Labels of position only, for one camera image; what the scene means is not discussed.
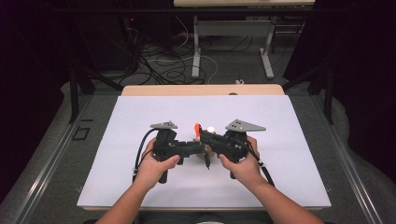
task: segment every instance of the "desk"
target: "desk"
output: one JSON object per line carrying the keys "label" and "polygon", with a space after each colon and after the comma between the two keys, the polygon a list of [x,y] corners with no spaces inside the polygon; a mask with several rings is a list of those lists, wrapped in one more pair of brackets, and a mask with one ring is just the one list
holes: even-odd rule
{"label": "desk", "polygon": [[[315,0],[175,0],[176,7],[281,7],[314,5]],[[267,78],[274,78],[268,51],[276,26],[276,17],[270,21],[198,21],[194,17],[194,59],[191,75],[199,76],[201,49],[200,35],[255,35],[266,36],[264,48],[260,49],[262,64]]]}
{"label": "desk", "polygon": [[[177,140],[190,141],[195,136],[195,122],[213,126],[223,134],[234,119],[267,128],[266,132],[248,134],[258,139],[262,160],[279,190],[307,208],[331,206],[290,99],[278,85],[126,87],[115,105],[78,206],[107,209],[131,185],[136,152],[151,123],[172,120],[178,126]],[[166,184],[157,184],[150,191],[141,209],[262,210],[262,205],[229,177],[219,159],[211,158],[208,171],[202,158],[191,156],[169,171]]]}

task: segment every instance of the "wrist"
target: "wrist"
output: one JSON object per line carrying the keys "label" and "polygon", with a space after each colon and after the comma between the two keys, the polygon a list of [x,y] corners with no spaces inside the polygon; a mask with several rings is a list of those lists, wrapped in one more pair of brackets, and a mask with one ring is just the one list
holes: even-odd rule
{"label": "wrist", "polygon": [[271,186],[264,178],[259,178],[257,181],[248,182],[244,184],[244,186],[251,191],[252,193],[256,192],[257,190],[262,190],[267,186]]}
{"label": "wrist", "polygon": [[131,185],[131,187],[129,187],[129,189],[132,189],[133,191],[136,191],[136,192],[139,192],[142,194],[147,194],[151,190],[151,187],[149,187],[145,183],[142,183],[136,179],[136,181]]}

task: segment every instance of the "hand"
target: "hand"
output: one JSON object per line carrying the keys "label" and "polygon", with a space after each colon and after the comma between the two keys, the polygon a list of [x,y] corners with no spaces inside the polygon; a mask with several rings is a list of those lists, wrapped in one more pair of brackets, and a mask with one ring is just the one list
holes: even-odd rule
{"label": "hand", "polygon": [[163,172],[174,168],[180,159],[180,157],[176,155],[166,161],[159,162],[155,160],[151,151],[155,140],[156,139],[153,138],[148,142],[146,150],[142,154],[144,159],[140,164],[139,171],[134,181],[134,185],[141,185],[147,191],[154,188],[155,184],[163,175]]}
{"label": "hand", "polygon": [[[260,157],[260,153],[257,150],[257,140],[250,136],[247,137],[247,140],[252,145],[253,151],[256,153],[256,155]],[[232,161],[229,161],[224,155],[219,155],[219,158],[223,167],[231,171],[235,178],[239,182],[241,182],[247,189],[258,186],[261,183],[267,184],[266,180],[262,177],[260,173],[260,167],[256,159],[250,154],[250,152],[243,160],[238,163],[233,163]]]}

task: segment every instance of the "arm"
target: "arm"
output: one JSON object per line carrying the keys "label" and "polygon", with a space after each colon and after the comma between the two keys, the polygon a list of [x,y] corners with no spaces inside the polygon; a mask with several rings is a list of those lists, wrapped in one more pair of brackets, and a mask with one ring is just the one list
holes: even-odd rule
{"label": "arm", "polygon": [[143,155],[147,153],[148,155],[140,164],[134,183],[96,223],[131,224],[149,190],[154,188],[164,171],[176,166],[179,156],[174,156],[163,162],[158,162],[152,157],[151,150],[154,142],[155,138],[149,141],[145,152],[143,152]]}
{"label": "arm", "polygon": [[[255,153],[260,156],[257,150],[256,139],[249,137],[248,141],[253,146]],[[262,203],[274,223],[323,224],[323,222],[312,213],[302,208],[272,185],[268,184],[262,177],[260,167],[252,155],[248,154],[244,160],[238,163],[229,161],[224,155],[219,155],[219,157],[223,166],[233,172],[236,179],[238,179],[238,181]]]}

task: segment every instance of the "white surface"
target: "white surface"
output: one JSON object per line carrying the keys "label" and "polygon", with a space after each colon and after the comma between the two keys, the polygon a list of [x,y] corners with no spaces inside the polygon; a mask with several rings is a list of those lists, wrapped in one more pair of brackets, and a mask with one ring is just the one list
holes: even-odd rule
{"label": "white surface", "polygon": [[[258,140],[261,158],[279,190],[305,207],[331,206],[289,96],[285,95],[120,96],[78,206],[112,206],[131,185],[136,153],[150,124],[172,120],[178,127],[176,140],[191,141],[196,122],[224,134],[225,126],[235,119],[266,128],[265,132],[248,135]],[[151,133],[147,141],[156,133]],[[169,170],[167,183],[157,184],[142,207],[262,206],[230,178],[216,156],[211,158],[210,170],[203,158],[191,156],[183,165]]]}

